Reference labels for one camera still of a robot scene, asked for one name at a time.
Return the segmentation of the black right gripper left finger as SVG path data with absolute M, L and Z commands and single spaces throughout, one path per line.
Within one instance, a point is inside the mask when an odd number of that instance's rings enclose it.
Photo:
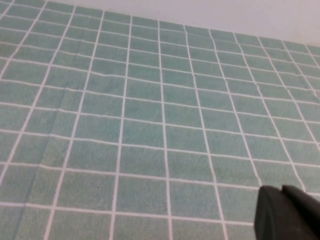
M 254 232 L 257 240 L 314 240 L 316 235 L 303 221 L 293 203 L 270 185 L 258 191 Z

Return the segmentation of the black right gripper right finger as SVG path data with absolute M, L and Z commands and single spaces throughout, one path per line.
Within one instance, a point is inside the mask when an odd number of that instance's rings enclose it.
M 293 185 L 283 185 L 282 192 L 293 203 L 302 220 L 320 239 L 320 202 Z

